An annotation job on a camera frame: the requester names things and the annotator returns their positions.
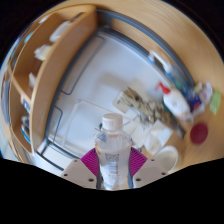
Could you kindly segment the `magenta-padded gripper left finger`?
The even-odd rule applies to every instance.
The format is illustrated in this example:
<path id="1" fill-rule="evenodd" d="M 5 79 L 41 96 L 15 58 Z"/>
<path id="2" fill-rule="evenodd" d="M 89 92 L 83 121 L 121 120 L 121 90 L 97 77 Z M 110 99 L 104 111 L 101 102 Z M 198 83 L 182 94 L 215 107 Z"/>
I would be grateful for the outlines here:
<path id="1" fill-rule="evenodd" d="M 96 149 L 91 149 L 81 159 L 73 159 L 61 177 L 84 188 L 99 189 L 100 166 Z"/>

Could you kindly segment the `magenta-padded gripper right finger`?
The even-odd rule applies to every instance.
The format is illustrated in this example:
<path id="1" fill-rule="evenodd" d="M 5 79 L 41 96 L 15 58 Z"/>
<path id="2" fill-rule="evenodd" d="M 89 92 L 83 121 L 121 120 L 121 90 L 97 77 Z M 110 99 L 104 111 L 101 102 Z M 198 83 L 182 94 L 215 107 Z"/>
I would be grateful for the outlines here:
<path id="1" fill-rule="evenodd" d="M 128 173 L 130 189 L 143 187 L 167 175 L 167 171 L 156 159 L 149 159 L 137 149 L 131 148 Z"/>

